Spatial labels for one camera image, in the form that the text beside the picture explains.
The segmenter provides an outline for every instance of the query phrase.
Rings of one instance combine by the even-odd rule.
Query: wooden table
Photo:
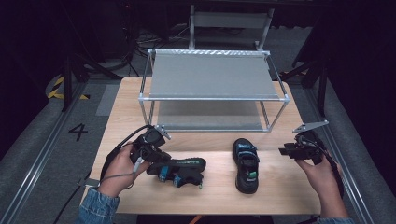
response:
[[[99,179],[106,155],[126,136],[145,125],[137,97],[141,78],[126,77],[120,84],[106,130],[92,167],[91,178]],[[161,147],[174,159],[202,157],[206,160],[203,188],[173,186],[156,175],[143,173],[131,189],[120,195],[118,213],[130,214],[319,214],[317,194],[305,173],[278,148],[294,142],[291,131],[302,124],[297,107],[290,102],[271,133],[170,133]],[[258,148],[259,189],[255,194],[240,193],[235,187],[236,165],[233,142],[244,137]]]

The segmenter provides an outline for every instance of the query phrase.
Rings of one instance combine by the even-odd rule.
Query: sleeve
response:
[[[97,188],[90,188],[79,206],[78,218],[75,223],[112,224],[119,203],[119,197],[111,198],[97,191]]]
[[[317,224],[354,224],[352,218],[340,218],[340,217],[332,217],[332,218],[319,218]]]

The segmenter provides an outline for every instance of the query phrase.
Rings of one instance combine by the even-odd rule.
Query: aluminum rail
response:
[[[26,203],[27,199],[29,198],[30,193],[32,192],[33,188],[35,187],[35,183],[37,182],[38,178],[40,177],[44,167],[50,158],[50,154],[53,151],[58,139],[60,132],[67,122],[68,118],[70,117],[71,112],[73,111],[79,96],[83,93],[87,83],[77,83],[76,88],[73,94],[73,101],[71,102],[70,106],[64,111],[59,118],[57,119],[54,128],[52,129],[51,133],[49,134],[49,138],[47,139],[46,143],[40,150],[35,162],[33,163],[32,167],[30,168],[29,172],[27,173],[26,177],[24,178],[18,192],[16,193],[14,199],[12,200],[11,204],[9,205],[7,211],[4,213],[0,223],[1,224],[10,224],[15,223],[16,219],[18,218],[19,213],[21,212],[24,204]]]
[[[305,94],[308,98],[308,101],[310,105],[312,106],[313,110],[315,111],[316,117],[318,120],[322,119],[322,116],[318,112],[318,108],[316,107],[316,102],[317,99],[315,97],[314,91],[311,89],[305,89]],[[329,128],[329,125],[325,125],[320,127],[325,136],[326,139],[328,140],[330,144],[329,150],[332,153],[332,156],[335,158],[335,160],[341,165],[343,169],[343,182],[346,187],[346,192],[349,196],[350,201],[352,202],[352,206],[354,207],[358,218],[360,220],[360,223],[369,223],[369,224],[374,224],[373,219],[370,215],[370,212],[368,211],[368,208],[361,197],[361,193],[359,191],[359,188],[355,182],[355,179],[353,178],[352,174],[350,173],[347,163],[343,158],[343,155],[341,153],[340,147],[337,145],[335,142],[335,139],[332,135],[332,132]]]

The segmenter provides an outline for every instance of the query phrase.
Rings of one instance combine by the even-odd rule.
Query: shoe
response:
[[[174,186],[180,188],[185,184],[202,185],[201,172],[206,168],[206,161],[202,158],[188,158],[185,160],[169,160],[150,165],[146,173],[158,175],[160,181],[173,180]]]
[[[236,188],[242,193],[255,193],[259,187],[260,160],[257,148],[247,139],[239,138],[233,143],[233,160],[238,167]]]

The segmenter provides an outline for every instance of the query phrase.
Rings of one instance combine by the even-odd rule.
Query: hand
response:
[[[323,156],[322,162],[311,165],[306,161],[296,160],[297,164],[304,170],[312,188],[317,192],[320,199],[321,217],[348,217],[343,199],[332,173],[332,167]]]
[[[134,183],[134,178],[137,178],[141,173],[146,171],[150,163],[144,161],[140,164],[136,174],[133,176],[132,171],[134,164],[131,162],[130,155],[135,152],[132,142],[128,142],[121,150],[120,153],[114,158],[114,160],[108,166],[104,181],[99,186],[98,191],[109,196],[118,197],[119,194]]]

